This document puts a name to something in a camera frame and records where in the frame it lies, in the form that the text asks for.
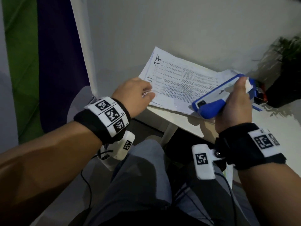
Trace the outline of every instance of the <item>forearm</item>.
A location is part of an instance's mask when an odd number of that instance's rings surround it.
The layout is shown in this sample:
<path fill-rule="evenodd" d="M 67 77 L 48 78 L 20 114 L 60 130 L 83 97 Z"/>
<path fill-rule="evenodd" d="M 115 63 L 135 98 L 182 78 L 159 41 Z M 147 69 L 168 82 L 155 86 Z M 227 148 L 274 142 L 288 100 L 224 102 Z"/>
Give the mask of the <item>forearm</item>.
<path fill-rule="evenodd" d="M 0 193 L 6 195 L 1 196 L 0 211 L 32 201 L 50 190 L 56 193 L 54 200 L 101 145 L 99 138 L 85 126 L 70 122 L 4 152 L 0 155 Z"/>
<path fill-rule="evenodd" d="M 262 225 L 301 224 L 301 178 L 290 167 L 268 163 L 238 174 Z"/>

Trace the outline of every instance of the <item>gray pants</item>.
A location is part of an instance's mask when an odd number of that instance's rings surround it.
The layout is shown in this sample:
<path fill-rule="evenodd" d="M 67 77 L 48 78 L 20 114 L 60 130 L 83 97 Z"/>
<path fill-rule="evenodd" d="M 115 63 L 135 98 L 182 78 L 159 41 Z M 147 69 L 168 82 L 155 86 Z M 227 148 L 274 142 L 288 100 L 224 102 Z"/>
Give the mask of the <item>gray pants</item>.
<path fill-rule="evenodd" d="M 222 174 L 217 166 L 214 169 Z M 182 169 L 179 181 L 180 189 L 172 195 L 162 147 L 155 140 L 143 141 L 130 149 L 104 199 L 91 210 L 85 225 L 98 226 L 120 212 L 164 210 L 171 205 L 208 225 L 234 225 L 232 190 L 222 177 L 198 180 L 192 162 Z M 234 201 L 237 225 L 250 225 L 235 197 Z"/>

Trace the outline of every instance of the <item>wrist strap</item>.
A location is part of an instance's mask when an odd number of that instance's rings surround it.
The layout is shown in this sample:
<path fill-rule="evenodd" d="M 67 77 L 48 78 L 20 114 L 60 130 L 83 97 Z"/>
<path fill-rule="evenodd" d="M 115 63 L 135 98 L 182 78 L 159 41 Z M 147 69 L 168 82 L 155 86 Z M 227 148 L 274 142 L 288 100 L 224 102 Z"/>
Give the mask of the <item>wrist strap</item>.
<path fill-rule="evenodd" d="M 228 164 L 235 164 L 238 170 L 270 162 L 286 162 L 276 138 L 269 130 L 259 129 L 254 123 L 244 123 L 224 130 L 216 138 L 215 148 L 226 158 Z"/>
<path fill-rule="evenodd" d="M 104 97 L 85 106 L 73 119 L 90 129 L 103 144 L 122 139 L 131 120 L 124 105 L 116 99 Z"/>

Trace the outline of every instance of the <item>blue device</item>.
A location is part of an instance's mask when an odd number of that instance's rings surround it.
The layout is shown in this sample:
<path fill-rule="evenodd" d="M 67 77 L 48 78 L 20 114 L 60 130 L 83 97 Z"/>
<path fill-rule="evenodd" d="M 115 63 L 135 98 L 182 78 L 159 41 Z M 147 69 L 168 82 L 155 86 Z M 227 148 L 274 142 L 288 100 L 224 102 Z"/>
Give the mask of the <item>blue device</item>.
<path fill-rule="evenodd" d="M 226 105 L 226 100 L 233 90 L 235 82 L 245 75 L 237 74 L 233 78 L 224 82 L 214 90 L 200 97 L 192 103 L 192 108 L 204 119 L 216 117 L 219 111 Z M 249 78 L 251 89 L 249 90 L 250 99 L 255 96 L 255 81 Z"/>

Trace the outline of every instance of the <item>paper document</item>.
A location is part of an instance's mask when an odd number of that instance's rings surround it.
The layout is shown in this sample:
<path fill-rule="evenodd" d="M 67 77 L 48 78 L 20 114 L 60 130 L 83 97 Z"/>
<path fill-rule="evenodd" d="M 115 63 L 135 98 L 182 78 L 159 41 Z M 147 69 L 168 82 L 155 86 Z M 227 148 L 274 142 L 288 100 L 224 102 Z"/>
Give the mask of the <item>paper document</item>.
<path fill-rule="evenodd" d="M 191 103 L 237 73 L 215 72 L 155 47 L 139 78 L 151 83 L 156 97 L 150 105 L 197 115 Z"/>

